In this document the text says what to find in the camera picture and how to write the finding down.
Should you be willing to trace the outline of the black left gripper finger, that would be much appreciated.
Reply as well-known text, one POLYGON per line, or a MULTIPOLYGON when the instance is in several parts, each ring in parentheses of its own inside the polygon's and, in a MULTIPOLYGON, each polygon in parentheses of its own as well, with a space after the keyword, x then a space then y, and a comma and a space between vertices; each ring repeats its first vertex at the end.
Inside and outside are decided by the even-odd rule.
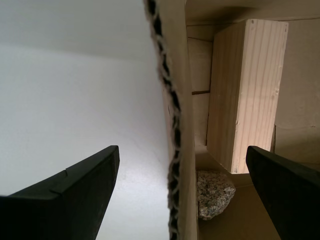
POLYGON ((320 173, 257 146, 249 146, 246 165, 282 240, 320 238, 320 173))
POLYGON ((65 170, 0 198, 2 240, 94 240, 120 165, 111 145, 65 170))

